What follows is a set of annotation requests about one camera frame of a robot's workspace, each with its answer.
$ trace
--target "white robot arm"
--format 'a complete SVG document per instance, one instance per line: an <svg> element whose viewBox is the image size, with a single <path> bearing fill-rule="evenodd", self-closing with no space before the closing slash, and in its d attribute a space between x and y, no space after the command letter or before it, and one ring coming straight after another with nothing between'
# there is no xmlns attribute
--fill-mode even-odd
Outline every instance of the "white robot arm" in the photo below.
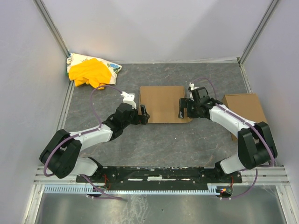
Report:
<svg viewBox="0 0 299 224"><path fill-rule="evenodd" d="M180 99L180 118L184 117L185 112L189 118L207 118L225 127L238 138L238 153L215 164L219 172L230 174L242 169L252 169L277 157L274 140L266 123L257 124L239 116L222 102L210 98L204 87L194 87L190 83L189 91L190 98Z"/></svg>
<svg viewBox="0 0 299 224"><path fill-rule="evenodd" d="M150 118L144 105L140 105L141 115L138 114L134 94L122 92L121 96L123 97L123 103L118 106L115 113L109 116L100 127L96 126L70 133L64 129L57 131L40 155L40 161L46 164L46 161L50 160L48 169L58 178L64 178L69 174L92 176L100 164L93 158L79 157L80 151L101 142L112 141L119 137L128 125L145 125ZM74 137L61 146L65 150L57 147L70 136Z"/></svg>

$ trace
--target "white wall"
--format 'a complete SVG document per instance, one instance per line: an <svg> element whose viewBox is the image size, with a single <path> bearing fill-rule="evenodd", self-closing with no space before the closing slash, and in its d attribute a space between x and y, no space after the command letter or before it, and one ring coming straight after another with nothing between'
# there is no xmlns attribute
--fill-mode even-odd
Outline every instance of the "white wall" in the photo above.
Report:
<svg viewBox="0 0 299 224"><path fill-rule="evenodd" d="M271 0L44 0L71 52L115 62L240 57Z"/></svg>
<svg viewBox="0 0 299 224"><path fill-rule="evenodd" d="M245 62L299 204L299 1L281 1Z"/></svg>
<svg viewBox="0 0 299 224"><path fill-rule="evenodd" d="M0 21L0 223L19 224L68 78L65 57L33 1L3 2Z"/></svg>

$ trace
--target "purple wire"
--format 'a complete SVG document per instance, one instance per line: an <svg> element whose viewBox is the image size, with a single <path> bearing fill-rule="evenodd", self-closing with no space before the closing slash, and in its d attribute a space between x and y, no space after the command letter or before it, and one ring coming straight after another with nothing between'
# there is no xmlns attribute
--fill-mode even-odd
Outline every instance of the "purple wire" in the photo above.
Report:
<svg viewBox="0 0 299 224"><path fill-rule="evenodd" d="M98 119L98 121L99 121L99 127L102 127L102 120L101 120L101 117L98 115L98 113L96 112L96 110L95 110L94 107L93 107L93 93L94 93L97 89L99 89L99 88L101 88L101 87L110 87L110 88L115 89L115 90L117 90L118 92L122 93L122 91L120 91L120 90L117 89L116 87L114 87L114 86L110 86L110 85L100 85L100 86L98 86L98 87L96 87L96 88L93 89L92 93L90 94L89 101L90 101L90 107L91 107L92 110L93 110L93 114L95 115L95 117L96 117L96 118Z"/></svg>
<svg viewBox="0 0 299 224"><path fill-rule="evenodd" d="M196 81L199 81L199 80L203 80L203 79L206 80L206 81L208 81L208 82L211 84L211 86L212 86L212 88L213 88L213 91L214 91L215 99L217 99L217 94L216 94L215 87L214 87L214 85L213 85L213 83L211 82L210 79L208 79L208 78L206 78L206 77L199 77L199 78L195 79L195 80L193 81L193 83L195 83Z"/></svg>
<svg viewBox="0 0 299 224"><path fill-rule="evenodd" d="M213 91L214 91L215 99L217 99L216 90L215 90L214 85L213 85L213 83L211 82L211 80L209 80L209 79L206 78L206 77L199 77L199 78L195 79L195 80L193 81L193 83L195 83L195 82L198 81L198 80L202 80L202 79L207 80L207 81L211 84L211 86L212 86L212 88L213 88ZM216 104L216 105L217 105L217 107L219 107L221 110L226 111L226 110L225 110L222 106L220 106L219 104ZM270 150L269 146L267 145L266 141L263 139L263 137L261 136L261 134L260 134L260 133L259 133L259 132L258 132L252 125L251 125L251 124L249 124L248 122L246 122L244 119L242 119L242 118L239 117L238 115L232 113L232 112L229 111L229 110L227 110L226 112L227 112L228 114L230 114L231 116L233 116L234 118L238 119L239 121L243 122L243 123L246 124L247 126L249 126L249 127L250 127L250 128L257 134L257 136L259 137L259 139L261 140L261 142L263 143L263 145L264 145L265 148L267 149L267 152L269 153L269 156L270 156L270 158L271 158L271 163L270 163L269 165L264 165L264 166L261 165L261 167L272 167L272 166L274 165L274 157L273 157L272 151ZM249 193L249 192L253 189L254 185L256 184L256 180L257 180L257 169L256 169L256 177L255 177L255 179L254 179L254 181L253 181L251 187L250 187L247 191L245 191L244 193L242 193L242 194L240 194L240 195L233 196L233 197L230 197L230 198L223 198L223 199L224 199L224 200L231 200L231 199L236 199L236 198L239 198L239 197L241 197L241 196L244 196L245 194Z"/></svg>
<svg viewBox="0 0 299 224"><path fill-rule="evenodd" d="M106 194L103 190L97 188L97 186L95 186L89 179L86 175L84 174L80 174L81 177L83 177L87 182L90 183L90 185L93 186L93 188L97 191L97 192L100 192L102 195L105 195L107 197L97 197L97 199L115 199L115 200L121 200L122 197L114 197L114 196L111 196L109 194Z"/></svg>
<svg viewBox="0 0 299 224"><path fill-rule="evenodd" d="M64 143L66 143L67 141L69 141L69 140L71 140L71 139L74 139L74 138L76 138L76 137L78 137L78 136L80 136L80 135L88 134L88 133L91 133L91 132L95 132L95 131L99 130L99 128L101 128L101 126L102 126L102 121L101 121L101 118L99 117L99 115L97 114L97 112L95 111L95 109L94 109L94 107L93 107L93 101L92 101L93 93L94 93L97 89L99 89L99 88L101 88L101 87L110 87L110 88L115 89L115 90L117 90L118 92L122 93L122 91L120 91L120 90L117 89L116 87L113 87L113 86L110 86L110 85L100 85L100 86L98 86L98 87L96 87L96 88L93 89L93 91L92 91L91 94L90 94L90 106L91 106L91 108L92 108L92 110L93 110L94 115L96 116L96 118L97 118L98 121L99 121L99 127L94 128L94 129L91 129L91 130L88 130L88 131L85 131L85 132L81 132L81 133L78 133L78 134L75 134L75 135L72 135L72 136L69 136L68 138L66 138L66 139L64 139L62 142L60 142L60 143L54 148L54 150L50 153L50 155L49 155L48 158L47 158L47 161L45 162L45 166L44 166L44 168L43 168L43 174L44 174L46 177L49 177L49 176L53 176L53 175L54 175L54 174L47 174L47 167L48 167L49 162L50 162L50 160L52 159L53 155L55 154L55 152L56 152L58 149L60 149L60 147L61 147Z"/></svg>
<svg viewBox="0 0 299 224"><path fill-rule="evenodd" d="M225 108L223 108L222 106L220 106L219 104L216 104L216 106L218 108L220 108L221 110L223 110L224 112L228 113L229 115L231 115L232 117L236 118L237 120L241 121L242 123L246 124L247 126L249 126L258 136L258 138L260 139L260 141L262 142L262 144L265 146L270 158L271 158L271 163L269 165L261 165L261 167L272 167L274 165L274 157L272 154L271 149L269 148L269 146L267 145L266 141L263 139L263 137L261 136L261 134L256 130L255 127L253 127L250 123L246 122L244 119L242 119L241 117L239 117L238 115L232 113L230 110L225 110Z"/></svg>
<svg viewBox="0 0 299 224"><path fill-rule="evenodd" d="M248 193L253 189L254 185L256 184L256 181L257 181L257 174L258 174L258 173L257 173L257 169L256 169L256 177L255 177L255 179L254 179L254 181L253 181L251 187L250 187L248 190L246 190L244 193L242 193L242 194L240 194L240 195L237 195L237 196L229 197L229 198L227 198L227 197L223 197L223 198L221 198L221 199L222 199L222 200L237 199L237 198L239 198L239 197L242 197L242 196L248 194Z"/></svg>
<svg viewBox="0 0 299 224"><path fill-rule="evenodd" d="M91 129L91 130L88 130L88 131L85 131L85 132L82 132L82 133L78 133L78 134L75 134L75 135L72 135L66 139L64 139L62 142L60 142L55 148L54 150L50 153L50 155L48 156L48 159L47 161L45 162L45 166L43 167L43 174L46 176L46 177L49 177L49 176L53 176L54 174L47 174L47 167L49 165L49 162L50 160L52 159L53 155L55 154L55 152L60 149L60 147L66 143L67 141L71 140L71 139L74 139L82 134L88 134L88 133L91 133L91 132L95 132L99 130L99 128L94 128L94 129Z"/></svg>

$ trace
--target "purple cable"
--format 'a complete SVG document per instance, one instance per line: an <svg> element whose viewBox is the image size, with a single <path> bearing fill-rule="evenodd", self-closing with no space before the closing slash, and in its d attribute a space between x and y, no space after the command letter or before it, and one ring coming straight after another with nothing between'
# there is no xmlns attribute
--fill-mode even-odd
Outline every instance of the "purple cable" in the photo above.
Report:
<svg viewBox="0 0 299 224"><path fill-rule="evenodd" d="M89 179L86 175L84 174L80 174L81 177L83 177L87 182L90 183L90 185L93 186L93 188L97 191L97 192L100 192L102 195L105 195L107 197L96 197L97 199L115 199L115 200L121 200L122 197L114 197L114 196L111 196L109 194L106 194L104 191L102 191L101 189L97 188L97 186L95 186Z"/></svg>
<svg viewBox="0 0 299 224"><path fill-rule="evenodd" d="M240 195L237 195L237 196L233 196L233 197L229 197L229 198L222 197L221 200L237 199L237 198L239 198L239 197L242 197L242 196L248 194L248 193L253 189L254 185L256 184L256 180L257 180L257 169L256 169L256 177L255 177L255 179L254 179L254 181L253 181L251 187L250 187L248 190L246 190L244 193L242 193L242 194L240 194Z"/></svg>
<svg viewBox="0 0 299 224"><path fill-rule="evenodd" d="M218 108L220 108L221 110L223 110L224 112L228 113L229 115L231 115L232 117L236 118L237 120L243 122L244 124L246 124L247 126L249 126L258 136L258 138L260 139L260 141L262 142L262 144L265 146L270 158L271 158L271 163L269 165L261 165L261 167L272 167L274 165L274 157L272 154L271 149L269 148L269 146L267 145L266 141L263 139L263 137L261 136L261 134L256 130L255 127L253 127L250 123L246 122L244 119L242 119L241 117L239 117L238 115L232 113L230 110L225 110L225 108L223 108L222 106L220 106L219 104L216 104L216 106Z"/></svg>
<svg viewBox="0 0 299 224"><path fill-rule="evenodd" d="M99 115L97 114L97 112L95 111L95 109L94 109L94 107L93 107L93 101L92 101L93 93L94 93L97 89L99 89L99 88L101 88L101 87L110 87L110 88L115 89L115 90L117 90L118 92L122 93L122 91L120 91L120 90L117 89L116 87L113 87L113 86L110 86L110 85L100 85L100 86L98 86L97 88L94 88L94 89L93 89L93 91L91 92L90 97L89 97L89 98L90 98L90 106L91 106L91 108L92 108L92 110L93 110L94 115L96 116L96 118L97 118L98 121L99 121L99 127L98 127L98 128L94 128L94 129L89 130L89 131L85 131L85 132L82 132L82 133L75 134L75 135L73 135L73 136L70 136L70 137L64 139L62 142L60 142L60 143L54 148L54 150L50 153L50 155L49 155L48 158L47 158L47 161L45 162L45 166L44 166L44 168L43 168L43 174L44 174L45 176L49 177L49 176L53 176L53 175L54 175L54 174L47 174L47 167L48 167L48 165L49 165L49 162L50 162L51 158L52 158L53 155L55 154L55 152L56 152L58 149L60 149L60 147L61 147L64 143L66 143L67 141L69 141L69 140L71 140L71 139L74 139L74 138L76 138L76 137L78 137L78 136L80 136L80 135L88 134L88 133L91 133L91 132L95 132L95 131L97 131L99 128L101 128L101 126L102 126L102 121L101 121L101 118L99 117Z"/></svg>
<svg viewBox="0 0 299 224"><path fill-rule="evenodd" d="M53 176L54 174L47 174L47 167L49 165L49 162L50 160L52 159L53 155L55 154L55 152L60 149L60 147L66 143L67 141L71 140L71 139L74 139L82 134L88 134L88 133L91 133L91 132L94 132L94 131L97 131L99 128L94 128L92 130L88 130L88 131L85 131L85 132L82 132L82 133L79 133L79 134L75 134L75 135L72 135L72 136L69 136L67 137L66 139L64 139L62 142L60 142L55 148L54 150L50 153L50 155L48 156L48 159L47 161L45 162L45 166L43 167L43 174L46 176L46 177L49 177L49 176Z"/></svg>
<svg viewBox="0 0 299 224"><path fill-rule="evenodd" d="M94 88L93 89L93 91L92 91L92 93L90 94L90 97L89 97L89 101L90 101L90 106L91 106L91 108L92 108L92 110L93 110L93 114L95 115L95 117L98 119L98 121L99 121L99 127L102 127L102 120L101 120L101 118L100 118L100 116L97 114L97 112L95 111L95 109L94 109L94 107L93 107L93 93L96 91L96 90L98 90L99 88L101 88L101 87L110 87L110 88L112 88L112 89L115 89L115 90L117 90L118 92L120 92L120 93L122 93L122 91L120 91L119 89L117 89L116 87L114 87L114 86L110 86L110 85L100 85L100 86L98 86L97 88Z"/></svg>
<svg viewBox="0 0 299 224"><path fill-rule="evenodd" d="M211 82L210 79L208 79L208 78L206 78L206 77L199 77L199 78L195 79L195 80L193 81L193 83L195 83L196 81L199 81L199 80L203 80L203 79L206 80L206 81L208 81L208 82L211 84L211 86L212 86L212 88L213 88L213 91L214 91L215 99L217 99L217 94L216 94L215 87L214 87L214 85L213 85L213 83Z"/></svg>

